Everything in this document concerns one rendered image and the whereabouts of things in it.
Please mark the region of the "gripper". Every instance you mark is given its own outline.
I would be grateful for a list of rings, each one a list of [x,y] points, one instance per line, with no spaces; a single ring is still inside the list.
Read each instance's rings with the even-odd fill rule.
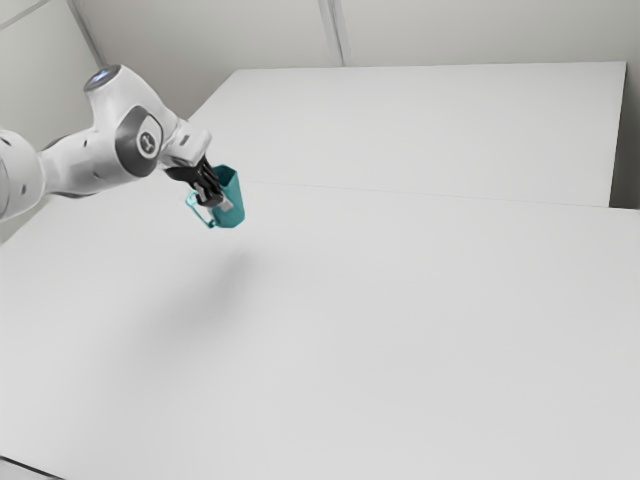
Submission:
[[[202,207],[216,208],[228,201],[205,156],[194,165],[173,166],[167,168],[165,173],[173,180],[189,184],[196,193],[197,204]]]

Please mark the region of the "teal faceted mug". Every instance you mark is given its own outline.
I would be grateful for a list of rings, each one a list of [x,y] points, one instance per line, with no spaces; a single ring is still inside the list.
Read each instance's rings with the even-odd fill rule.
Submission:
[[[185,204],[209,229],[231,229],[245,220],[245,210],[240,189],[239,175],[227,165],[213,167],[223,194],[223,201],[213,207],[204,207],[197,202],[197,191],[192,190]]]

